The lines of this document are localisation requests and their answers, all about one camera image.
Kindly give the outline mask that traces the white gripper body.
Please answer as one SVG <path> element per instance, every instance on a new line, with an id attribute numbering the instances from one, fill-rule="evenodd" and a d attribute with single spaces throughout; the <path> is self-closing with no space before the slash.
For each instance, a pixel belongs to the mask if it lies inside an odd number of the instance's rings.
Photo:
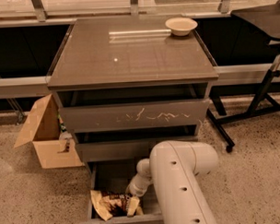
<path id="1" fill-rule="evenodd" d="M 127 194 L 131 194 L 132 196 L 142 197 L 152 183 L 153 179 L 149 176 L 136 174 L 128 184 L 125 192 Z"/>

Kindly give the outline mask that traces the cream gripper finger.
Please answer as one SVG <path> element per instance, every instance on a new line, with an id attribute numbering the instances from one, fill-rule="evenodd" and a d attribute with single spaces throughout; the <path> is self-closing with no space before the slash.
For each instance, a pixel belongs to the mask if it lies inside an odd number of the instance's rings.
<path id="1" fill-rule="evenodd" d="M 127 216 L 133 217 L 138 215 L 141 207 L 140 207 L 140 199 L 138 197 L 131 197 L 129 199 L 128 208 L 127 208 Z"/>

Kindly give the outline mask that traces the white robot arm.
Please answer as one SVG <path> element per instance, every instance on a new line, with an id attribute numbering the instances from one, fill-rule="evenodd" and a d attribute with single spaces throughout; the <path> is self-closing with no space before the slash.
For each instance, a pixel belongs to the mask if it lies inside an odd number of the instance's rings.
<path id="1" fill-rule="evenodd" d="M 206 143 L 167 140 L 139 160 L 126 192 L 142 197 L 153 186 L 164 224 L 217 224 L 196 180 L 217 165 L 218 155 Z"/>

